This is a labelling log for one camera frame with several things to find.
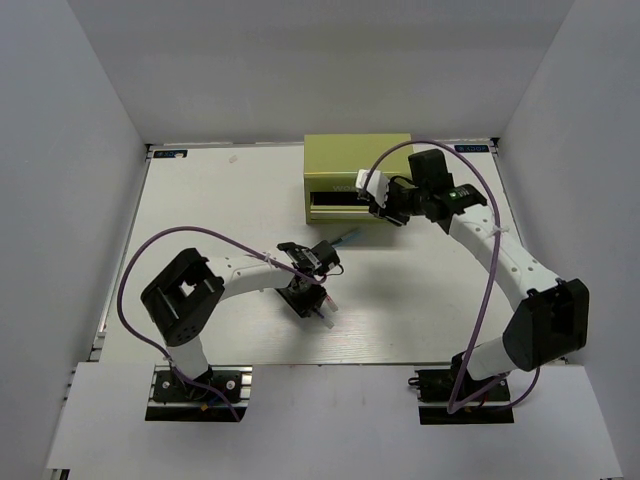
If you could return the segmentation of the silver light blue pen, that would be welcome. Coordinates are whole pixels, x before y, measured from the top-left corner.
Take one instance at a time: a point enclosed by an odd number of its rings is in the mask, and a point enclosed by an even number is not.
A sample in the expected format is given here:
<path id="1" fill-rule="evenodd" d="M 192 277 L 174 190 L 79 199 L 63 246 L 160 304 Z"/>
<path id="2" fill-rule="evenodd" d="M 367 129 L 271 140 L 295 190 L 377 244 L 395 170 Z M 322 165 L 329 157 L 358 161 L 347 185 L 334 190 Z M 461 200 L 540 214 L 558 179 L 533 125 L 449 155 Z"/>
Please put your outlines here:
<path id="1" fill-rule="evenodd" d="M 336 239 L 332 240 L 331 241 L 331 245 L 334 248 L 337 248 L 340 245 L 344 245 L 345 243 L 348 243 L 348 242 L 356 239 L 360 234 L 361 234 L 361 230 L 360 229 L 350 230 L 350 231 L 340 235 Z"/>

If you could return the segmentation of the green metal drawer box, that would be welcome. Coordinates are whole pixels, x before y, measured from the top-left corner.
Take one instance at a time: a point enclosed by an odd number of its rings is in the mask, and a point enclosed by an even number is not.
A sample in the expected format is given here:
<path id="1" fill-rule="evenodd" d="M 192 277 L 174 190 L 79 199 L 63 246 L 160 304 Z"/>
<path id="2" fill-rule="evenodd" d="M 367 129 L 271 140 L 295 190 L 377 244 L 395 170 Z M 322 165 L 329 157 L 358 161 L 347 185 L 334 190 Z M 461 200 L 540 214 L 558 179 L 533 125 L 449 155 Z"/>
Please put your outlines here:
<path id="1" fill-rule="evenodd" d="M 304 198 L 308 224 L 376 223 L 358 198 L 357 174 L 408 133 L 313 134 L 304 137 Z"/>

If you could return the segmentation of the dark blue clear pen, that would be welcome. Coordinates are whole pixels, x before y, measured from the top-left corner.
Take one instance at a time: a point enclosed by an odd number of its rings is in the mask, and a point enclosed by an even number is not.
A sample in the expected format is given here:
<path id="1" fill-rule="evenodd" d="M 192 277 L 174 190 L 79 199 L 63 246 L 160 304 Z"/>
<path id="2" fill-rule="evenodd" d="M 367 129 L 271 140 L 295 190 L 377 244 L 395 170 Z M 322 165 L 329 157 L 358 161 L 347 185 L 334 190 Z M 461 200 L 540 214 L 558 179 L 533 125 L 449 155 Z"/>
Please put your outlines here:
<path id="1" fill-rule="evenodd" d="M 319 311 L 318 309 L 314 309 L 313 313 L 320 319 L 320 321 L 326 328 L 332 329 L 334 327 L 334 322 L 329 317 L 325 316 L 321 311 Z"/>

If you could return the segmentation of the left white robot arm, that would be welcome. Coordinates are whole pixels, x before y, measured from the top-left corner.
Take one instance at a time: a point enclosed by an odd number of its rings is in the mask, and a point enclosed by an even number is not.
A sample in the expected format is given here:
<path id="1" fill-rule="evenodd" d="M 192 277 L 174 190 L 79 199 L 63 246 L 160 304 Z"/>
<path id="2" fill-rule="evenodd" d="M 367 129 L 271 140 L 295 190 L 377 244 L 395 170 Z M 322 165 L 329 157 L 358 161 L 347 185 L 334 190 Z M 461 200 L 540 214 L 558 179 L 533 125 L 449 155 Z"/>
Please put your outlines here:
<path id="1" fill-rule="evenodd" d="M 180 370 L 177 387 L 199 399 L 211 387 L 200 333 L 217 305 L 242 294 L 273 289 L 301 318 L 318 312 L 327 291 L 314 280 L 341 267 L 323 240 L 309 248 L 280 243 L 272 251 L 209 260 L 195 248 L 181 251 L 143 290 L 140 299 Z"/>

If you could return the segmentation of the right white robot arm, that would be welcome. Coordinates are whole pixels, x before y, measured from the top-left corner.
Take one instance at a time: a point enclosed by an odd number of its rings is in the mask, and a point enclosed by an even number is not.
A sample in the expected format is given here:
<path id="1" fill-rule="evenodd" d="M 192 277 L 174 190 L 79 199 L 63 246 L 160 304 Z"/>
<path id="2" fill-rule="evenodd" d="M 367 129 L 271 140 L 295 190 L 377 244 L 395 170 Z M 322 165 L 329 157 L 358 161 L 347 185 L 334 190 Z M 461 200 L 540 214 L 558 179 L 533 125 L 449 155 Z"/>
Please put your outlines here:
<path id="1" fill-rule="evenodd" d="M 543 266 L 501 226 L 485 194 L 457 185 L 444 153 L 431 149 L 408 158 L 411 178 L 397 184 L 376 169 L 358 172 L 355 187 L 370 213 L 396 226 L 422 216 L 466 248 L 506 296 L 513 315 L 497 338 L 460 354 L 453 390 L 472 399 L 488 379 L 532 371 L 585 347 L 590 294 L 579 279 L 563 280 Z"/>

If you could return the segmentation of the red clear pen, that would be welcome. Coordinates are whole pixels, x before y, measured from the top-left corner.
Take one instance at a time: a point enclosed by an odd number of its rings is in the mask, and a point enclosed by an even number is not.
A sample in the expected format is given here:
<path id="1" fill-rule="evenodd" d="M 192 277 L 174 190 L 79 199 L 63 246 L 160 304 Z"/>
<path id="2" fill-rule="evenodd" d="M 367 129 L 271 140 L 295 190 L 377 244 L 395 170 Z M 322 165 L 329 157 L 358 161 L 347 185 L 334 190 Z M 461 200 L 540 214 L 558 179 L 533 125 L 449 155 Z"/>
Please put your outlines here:
<path id="1" fill-rule="evenodd" d="M 338 305 L 330 296 L 326 297 L 326 303 L 332 312 L 337 312 L 339 310 Z"/>

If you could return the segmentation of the right blue corner sticker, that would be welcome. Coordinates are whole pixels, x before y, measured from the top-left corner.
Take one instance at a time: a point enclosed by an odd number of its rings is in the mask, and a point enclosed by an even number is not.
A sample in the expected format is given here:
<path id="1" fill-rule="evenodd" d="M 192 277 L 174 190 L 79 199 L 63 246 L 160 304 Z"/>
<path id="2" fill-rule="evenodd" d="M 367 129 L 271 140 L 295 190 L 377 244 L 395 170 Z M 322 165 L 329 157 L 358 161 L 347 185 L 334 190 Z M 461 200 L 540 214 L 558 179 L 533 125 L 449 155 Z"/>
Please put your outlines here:
<path id="1" fill-rule="evenodd" d="M 490 148 L 488 145 L 482 144 L 456 144 L 454 146 L 456 152 L 459 153 L 489 153 Z"/>

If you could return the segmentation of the blue corner sticker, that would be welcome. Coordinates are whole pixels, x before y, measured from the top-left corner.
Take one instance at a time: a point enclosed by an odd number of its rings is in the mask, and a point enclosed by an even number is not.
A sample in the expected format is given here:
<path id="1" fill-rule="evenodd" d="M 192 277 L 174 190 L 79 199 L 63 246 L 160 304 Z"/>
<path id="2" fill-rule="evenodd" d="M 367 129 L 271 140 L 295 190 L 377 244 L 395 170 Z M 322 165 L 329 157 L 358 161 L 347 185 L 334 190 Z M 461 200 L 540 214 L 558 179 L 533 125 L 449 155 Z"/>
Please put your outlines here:
<path id="1" fill-rule="evenodd" d="M 177 150 L 155 150 L 153 152 L 153 158 L 159 159 L 175 159 L 175 158 L 186 158 L 188 155 L 188 151 L 186 149 L 177 149 Z"/>
<path id="2" fill-rule="evenodd" d="M 459 153 L 489 153 L 490 148 L 488 145 L 482 144 L 456 144 L 454 146 L 456 152 Z"/>

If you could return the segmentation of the left blue corner sticker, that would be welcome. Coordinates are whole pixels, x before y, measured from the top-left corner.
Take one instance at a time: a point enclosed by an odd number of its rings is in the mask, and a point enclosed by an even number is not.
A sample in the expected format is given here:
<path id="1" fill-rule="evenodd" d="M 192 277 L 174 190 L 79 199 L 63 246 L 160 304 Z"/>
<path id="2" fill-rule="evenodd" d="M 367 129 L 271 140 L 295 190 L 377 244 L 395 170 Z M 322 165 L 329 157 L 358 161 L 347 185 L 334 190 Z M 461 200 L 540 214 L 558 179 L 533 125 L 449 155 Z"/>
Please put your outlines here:
<path id="1" fill-rule="evenodd" d="M 186 158 L 188 155 L 188 151 L 186 149 L 177 149 L 177 150 L 155 150 L 153 152 L 153 158 L 159 159 L 175 159 L 175 158 Z"/>

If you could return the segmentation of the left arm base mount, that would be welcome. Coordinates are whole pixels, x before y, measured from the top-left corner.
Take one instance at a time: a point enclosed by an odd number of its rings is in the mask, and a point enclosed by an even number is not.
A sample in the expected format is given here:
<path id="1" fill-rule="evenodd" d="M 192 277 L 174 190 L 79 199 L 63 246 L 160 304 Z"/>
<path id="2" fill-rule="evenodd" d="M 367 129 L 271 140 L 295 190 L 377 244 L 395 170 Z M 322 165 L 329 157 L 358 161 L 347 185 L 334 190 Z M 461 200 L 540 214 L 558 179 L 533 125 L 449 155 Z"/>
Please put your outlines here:
<path id="1" fill-rule="evenodd" d="M 151 377 L 145 420 L 149 422 L 235 423 L 249 406 L 253 369 L 250 366 L 213 366 L 201 381 L 221 392 L 183 382 L 169 366 L 156 366 Z"/>

